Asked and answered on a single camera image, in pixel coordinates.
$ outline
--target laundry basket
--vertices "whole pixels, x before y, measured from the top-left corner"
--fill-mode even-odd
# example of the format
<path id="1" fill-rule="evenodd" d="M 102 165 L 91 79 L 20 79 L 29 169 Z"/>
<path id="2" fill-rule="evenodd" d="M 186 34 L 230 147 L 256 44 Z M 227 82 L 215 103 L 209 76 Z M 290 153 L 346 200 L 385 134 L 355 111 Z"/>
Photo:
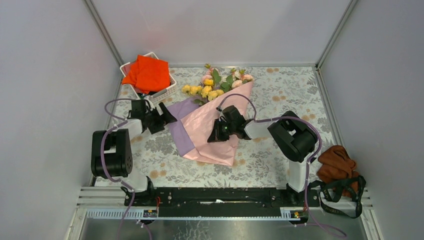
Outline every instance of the laundry basket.
<path id="1" fill-rule="evenodd" d="M 149 57 L 149 58 L 154 58 L 154 59 L 159 59 L 158 56 L 156 56 L 156 54 L 154 52 L 149 52 L 145 55 L 143 55 L 144 57 Z M 121 73 L 123 74 L 124 77 L 127 76 L 127 74 L 130 72 L 130 66 L 133 64 L 134 62 L 128 62 L 125 63 L 124 65 L 120 66 L 119 69 L 121 71 Z M 152 95 L 152 102 L 154 104 L 158 104 L 160 103 L 162 100 L 171 97 L 172 95 L 174 95 L 177 92 L 177 82 L 175 81 L 175 79 L 171 76 L 171 74 L 169 74 L 169 80 L 171 85 L 161 91 L 158 91 L 157 93 Z M 137 94 L 136 89 L 134 88 L 133 85 L 128 84 L 131 89 L 134 91 L 135 95 L 137 96 L 138 99 L 140 99 L 139 95 Z"/>

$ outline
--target folded cloth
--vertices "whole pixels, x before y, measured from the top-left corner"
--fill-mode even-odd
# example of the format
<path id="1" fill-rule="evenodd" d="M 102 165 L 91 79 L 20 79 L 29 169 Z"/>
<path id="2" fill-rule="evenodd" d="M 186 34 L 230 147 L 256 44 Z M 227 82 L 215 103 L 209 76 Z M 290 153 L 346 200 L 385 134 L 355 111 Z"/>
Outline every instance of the folded cloth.
<path id="1" fill-rule="evenodd" d="M 168 127 L 173 141 L 175 142 L 176 149 L 181 157 L 195 148 L 195 145 L 181 122 L 181 119 L 199 107 L 200 106 L 198 104 L 193 103 L 192 98 L 187 98 L 184 101 L 174 103 L 167 107 L 168 111 L 177 119 L 177 122 L 170 123 Z"/>
<path id="2" fill-rule="evenodd" d="M 122 84 L 131 84 L 143 94 L 159 92 L 171 85 L 170 71 L 166 61 L 138 55 L 130 66 L 129 73 Z"/>
<path id="3" fill-rule="evenodd" d="M 351 179 L 359 176 L 357 171 L 357 163 L 352 160 L 346 149 L 340 145 L 334 145 L 327 149 L 318 157 L 318 161 L 322 163 L 321 168 L 316 175 L 326 184 L 341 179 Z M 358 192 L 358 182 L 350 185 L 355 192 Z M 351 197 L 351 194 L 343 190 L 343 196 Z"/>
<path id="4" fill-rule="evenodd" d="M 242 94 L 249 98 L 252 87 L 253 81 L 243 84 L 199 107 L 181 119 L 185 131 L 195 147 L 184 155 L 184 158 L 211 164 L 233 165 L 239 143 L 237 136 L 231 135 L 228 141 L 223 142 L 208 143 L 207 140 L 214 128 L 214 120 L 220 117 L 221 113 L 216 108 L 223 99 L 230 94 Z M 240 96 L 232 96 L 225 100 L 221 108 L 225 109 L 231 105 L 234 105 L 240 114 L 245 115 L 248 101 Z"/>

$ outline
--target reflective floor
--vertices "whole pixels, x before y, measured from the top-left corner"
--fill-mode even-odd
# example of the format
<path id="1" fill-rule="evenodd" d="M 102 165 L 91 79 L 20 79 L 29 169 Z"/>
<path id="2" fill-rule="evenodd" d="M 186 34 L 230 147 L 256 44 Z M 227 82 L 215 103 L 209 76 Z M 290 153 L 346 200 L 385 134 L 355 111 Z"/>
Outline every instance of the reflective floor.
<path id="1" fill-rule="evenodd" d="M 367 239 L 361 218 L 313 211 L 323 224 L 333 225 L 347 233 L 347 239 Z M 115 240 L 119 220 L 87 219 L 81 240 Z M 153 240 L 331 240 L 333 237 L 316 226 L 293 227 L 287 221 L 253 220 L 157 220 L 148 225 Z M 134 220 L 126 220 L 120 240 L 148 240 L 146 229 Z"/>

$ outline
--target white wall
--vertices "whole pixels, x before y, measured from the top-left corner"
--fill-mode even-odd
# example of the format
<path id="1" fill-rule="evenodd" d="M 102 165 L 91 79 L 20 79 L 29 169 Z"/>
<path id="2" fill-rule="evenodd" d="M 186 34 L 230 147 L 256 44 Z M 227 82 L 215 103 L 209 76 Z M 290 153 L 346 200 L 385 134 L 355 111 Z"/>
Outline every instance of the white wall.
<path id="1" fill-rule="evenodd" d="M 387 240 L 422 239 L 424 1 L 359 1 L 323 66 Z"/>
<path id="2" fill-rule="evenodd" d="M 315 63 L 349 0 L 95 0 L 125 62 Z"/>
<path id="3" fill-rule="evenodd" d="M 63 239 L 117 70 L 83 1 L 0 1 L 0 239 Z"/>

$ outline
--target floral tablecloth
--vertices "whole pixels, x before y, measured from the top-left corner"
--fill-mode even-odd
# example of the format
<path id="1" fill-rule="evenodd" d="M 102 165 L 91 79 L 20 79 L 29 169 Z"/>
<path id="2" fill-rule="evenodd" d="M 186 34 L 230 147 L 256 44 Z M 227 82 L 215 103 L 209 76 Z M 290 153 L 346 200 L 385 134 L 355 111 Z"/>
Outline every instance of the floral tablecloth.
<path id="1" fill-rule="evenodd" d="M 229 75 L 230 68 L 218 68 L 222 76 Z M 257 119 L 282 115 L 291 110 L 312 123 L 321 134 L 325 151 L 333 145 L 330 124 L 324 110 L 321 95 L 312 67 L 246 67 L 255 81 L 250 99 L 258 111 Z M 187 98 L 182 86 L 198 84 L 205 68 L 170 68 L 178 84 L 177 94 L 163 102 L 169 106 Z M 120 98 L 135 98 L 127 86 L 122 86 Z M 116 105 L 115 114 L 127 116 L 129 101 Z M 247 108 L 252 115 L 251 107 Z M 149 131 L 131 139 L 132 171 L 147 175 L 155 187 L 285 187 L 289 171 L 288 159 L 272 138 L 240 140 L 233 166 L 209 164 L 188 160 L 178 155 L 171 134 L 164 131 L 151 135 Z M 318 179 L 318 161 L 311 164 L 309 177 Z M 95 186 L 115 186 L 99 177 Z"/>

